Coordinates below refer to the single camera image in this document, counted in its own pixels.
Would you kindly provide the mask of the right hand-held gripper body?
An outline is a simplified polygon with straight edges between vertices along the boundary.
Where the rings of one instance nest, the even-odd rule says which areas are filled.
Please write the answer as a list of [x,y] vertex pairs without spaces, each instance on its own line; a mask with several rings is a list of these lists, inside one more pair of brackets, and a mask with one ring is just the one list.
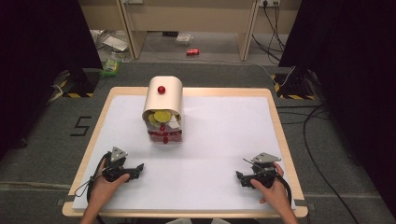
[[275,167],[276,161],[281,161],[281,159],[265,152],[253,157],[250,161],[248,161],[248,163],[251,164],[251,169],[253,172],[253,177],[251,179],[256,179],[265,187],[271,188],[277,176],[277,170]]

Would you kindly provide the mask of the black stand base hazard tape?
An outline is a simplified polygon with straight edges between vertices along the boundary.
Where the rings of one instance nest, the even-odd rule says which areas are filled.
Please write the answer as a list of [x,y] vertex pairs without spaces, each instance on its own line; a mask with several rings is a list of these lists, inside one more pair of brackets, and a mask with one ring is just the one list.
[[98,81],[98,69],[83,68],[76,75],[64,70],[54,79],[52,87],[62,97],[88,98],[93,97]]
[[314,100],[315,99],[315,74],[310,71],[299,71],[293,66],[286,73],[271,75],[274,81],[276,96],[282,99]]

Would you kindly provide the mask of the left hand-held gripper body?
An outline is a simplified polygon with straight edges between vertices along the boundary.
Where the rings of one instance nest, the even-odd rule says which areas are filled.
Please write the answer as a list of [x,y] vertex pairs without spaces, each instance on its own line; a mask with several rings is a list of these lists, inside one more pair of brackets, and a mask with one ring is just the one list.
[[118,147],[113,147],[111,151],[108,151],[105,155],[105,165],[102,171],[102,176],[106,181],[114,182],[119,179],[122,175],[135,172],[134,168],[124,168],[123,164],[126,161],[128,153]]

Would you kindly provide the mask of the white plastic packet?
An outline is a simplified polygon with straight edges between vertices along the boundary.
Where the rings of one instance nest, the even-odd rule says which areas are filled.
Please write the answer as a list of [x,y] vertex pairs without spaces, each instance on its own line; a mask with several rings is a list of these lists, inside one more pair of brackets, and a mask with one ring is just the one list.
[[179,34],[175,40],[177,46],[188,46],[193,40],[193,36],[190,34]]

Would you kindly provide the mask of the beige wooden desk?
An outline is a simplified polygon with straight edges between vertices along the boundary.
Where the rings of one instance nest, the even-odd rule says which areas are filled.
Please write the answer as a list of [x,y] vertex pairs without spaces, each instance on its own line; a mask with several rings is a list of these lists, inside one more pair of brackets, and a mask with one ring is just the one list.
[[149,31],[232,33],[239,58],[248,58],[254,34],[277,26],[290,33],[303,0],[281,0],[279,7],[259,7],[259,0],[78,0],[92,30],[122,30],[137,59]]

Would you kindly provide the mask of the black curtain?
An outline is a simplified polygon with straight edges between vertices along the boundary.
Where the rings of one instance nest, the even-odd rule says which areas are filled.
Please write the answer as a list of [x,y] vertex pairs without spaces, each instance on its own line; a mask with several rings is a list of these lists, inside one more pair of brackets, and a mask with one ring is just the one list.
[[59,74],[101,66],[78,0],[0,0],[0,160],[28,134]]
[[396,0],[302,0],[280,63],[316,73],[352,155],[396,218]]

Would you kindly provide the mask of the clear plastic wrapping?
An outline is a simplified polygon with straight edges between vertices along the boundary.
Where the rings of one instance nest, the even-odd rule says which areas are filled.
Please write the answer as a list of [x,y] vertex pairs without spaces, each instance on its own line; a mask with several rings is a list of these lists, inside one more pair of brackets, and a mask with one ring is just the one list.
[[115,51],[124,52],[128,43],[124,32],[109,30],[91,30],[92,40],[97,49],[110,47]]

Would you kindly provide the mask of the yellow-green round disc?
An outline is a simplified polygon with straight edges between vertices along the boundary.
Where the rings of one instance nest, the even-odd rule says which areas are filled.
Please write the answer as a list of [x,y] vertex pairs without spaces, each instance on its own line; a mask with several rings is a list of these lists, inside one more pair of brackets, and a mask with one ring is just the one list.
[[161,123],[159,123],[155,118],[154,118],[154,113],[148,115],[148,121],[150,124],[156,128],[161,127]]
[[166,123],[172,118],[172,113],[168,110],[158,110],[154,113],[153,117],[160,123]]

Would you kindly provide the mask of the cream storage box red knobs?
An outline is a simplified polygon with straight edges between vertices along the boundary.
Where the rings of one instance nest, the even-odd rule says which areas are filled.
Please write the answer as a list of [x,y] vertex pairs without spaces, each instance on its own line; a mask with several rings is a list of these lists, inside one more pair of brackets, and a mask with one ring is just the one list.
[[[173,76],[154,77],[148,85],[146,101],[142,113],[149,140],[157,144],[177,144],[182,142],[183,134],[183,84]],[[149,115],[158,110],[168,110],[172,118],[156,128],[149,122]]]

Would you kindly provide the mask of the white paper sheet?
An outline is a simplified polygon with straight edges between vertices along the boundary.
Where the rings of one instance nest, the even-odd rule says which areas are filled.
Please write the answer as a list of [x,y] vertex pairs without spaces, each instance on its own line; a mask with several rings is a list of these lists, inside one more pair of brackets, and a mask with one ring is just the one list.
[[149,140],[142,96],[115,97],[94,144],[84,178],[113,147],[128,156],[127,168],[143,165],[136,180],[122,185],[107,211],[264,211],[258,190],[244,188],[237,173],[250,174],[249,160],[266,152],[280,156],[269,102],[264,97],[198,97],[183,100],[182,140]]

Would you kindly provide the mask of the person's right hand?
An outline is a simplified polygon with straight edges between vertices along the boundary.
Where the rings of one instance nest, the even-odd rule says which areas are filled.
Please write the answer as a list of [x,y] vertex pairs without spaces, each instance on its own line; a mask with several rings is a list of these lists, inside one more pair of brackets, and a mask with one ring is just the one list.
[[281,216],[292,213],[286,188],[277,178],[271,188],[265,187],[256,179],[251,179],[250,183],[262,194],[260,203],[269,203]]

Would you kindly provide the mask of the green plastic packet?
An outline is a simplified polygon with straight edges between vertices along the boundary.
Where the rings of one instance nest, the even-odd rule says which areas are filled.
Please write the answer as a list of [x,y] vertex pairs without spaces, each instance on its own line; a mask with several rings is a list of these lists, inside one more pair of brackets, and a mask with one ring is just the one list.
[[120,68],[120,62],[114,59],[108,59],[103,66],[103,69],[99,72],[101,77],[114,77]]

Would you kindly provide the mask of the person's left hand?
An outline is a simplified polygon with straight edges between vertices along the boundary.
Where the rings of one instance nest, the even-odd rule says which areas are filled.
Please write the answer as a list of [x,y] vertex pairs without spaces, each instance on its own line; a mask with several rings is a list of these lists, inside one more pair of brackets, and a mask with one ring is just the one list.
[[107,204],[107,202],[112,198],[118,187],[121,184],[125,183],[130,177],[129,174],[124,174],[120,176],[117,180],[109,182],[102,175],[103,169],[104,164],[101,163],[99,173],[94,179],[91,197],[87,206],[87,208],[93,209],[96,212],[100,211],[102,207]]

